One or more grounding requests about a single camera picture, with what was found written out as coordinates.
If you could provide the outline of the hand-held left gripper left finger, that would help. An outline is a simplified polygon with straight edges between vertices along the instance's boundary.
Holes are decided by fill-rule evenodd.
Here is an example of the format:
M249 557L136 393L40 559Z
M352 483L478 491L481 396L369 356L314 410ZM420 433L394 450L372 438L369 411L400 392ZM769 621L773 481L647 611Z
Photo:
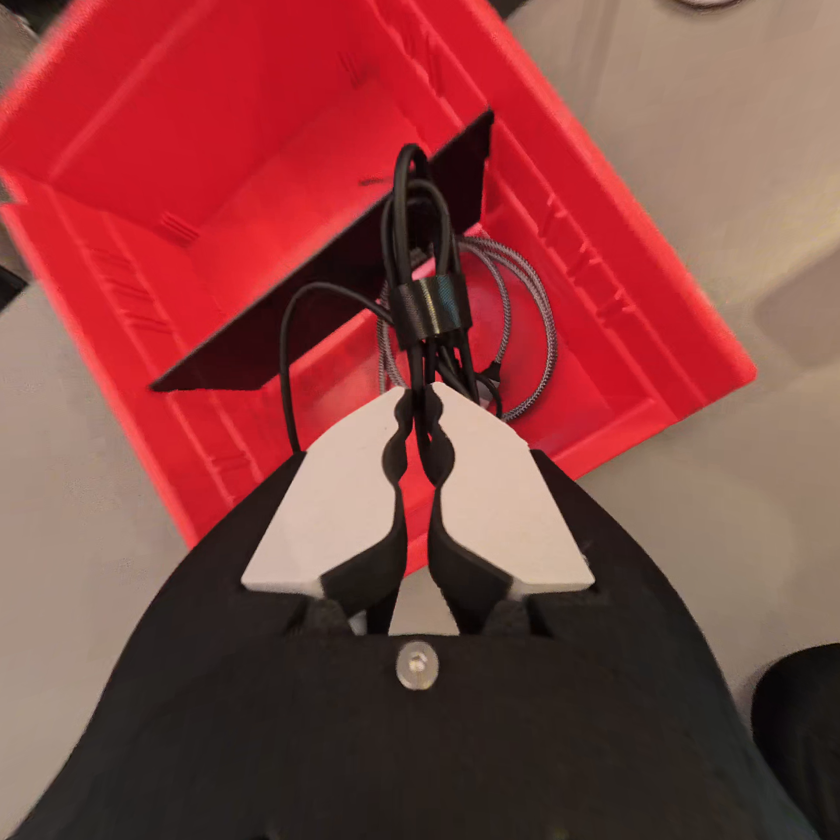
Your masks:
M336 602L354 626L387 635L407 567L400 481L413 396L392 389L331 426L300 456L241 584Z

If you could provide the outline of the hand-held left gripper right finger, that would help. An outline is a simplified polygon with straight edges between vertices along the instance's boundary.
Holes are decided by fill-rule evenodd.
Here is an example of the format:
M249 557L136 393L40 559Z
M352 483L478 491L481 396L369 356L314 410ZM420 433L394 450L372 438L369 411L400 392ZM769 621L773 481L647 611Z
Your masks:
M425 472L434 487L427 566L462 634L501 602L583 592L595 576L540 464L544 453L441 382L425 388Z

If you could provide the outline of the red plastic bin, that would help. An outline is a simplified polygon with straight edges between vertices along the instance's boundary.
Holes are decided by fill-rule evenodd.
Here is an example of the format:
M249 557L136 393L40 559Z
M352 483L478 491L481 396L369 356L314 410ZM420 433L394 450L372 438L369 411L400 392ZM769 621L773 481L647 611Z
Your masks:
M536 270L512 422L571 478L754 363L488 2L74 2L2 99L2 216L189 547L290 454L291 293L382 285L398 151Z

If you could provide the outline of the black mesh wrist rest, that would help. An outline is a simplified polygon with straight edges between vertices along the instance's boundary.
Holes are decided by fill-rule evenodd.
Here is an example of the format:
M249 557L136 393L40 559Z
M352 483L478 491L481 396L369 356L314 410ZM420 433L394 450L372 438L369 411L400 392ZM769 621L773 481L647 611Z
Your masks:
M782 657L761 677L753 739L820 838L839 838L839 644Z

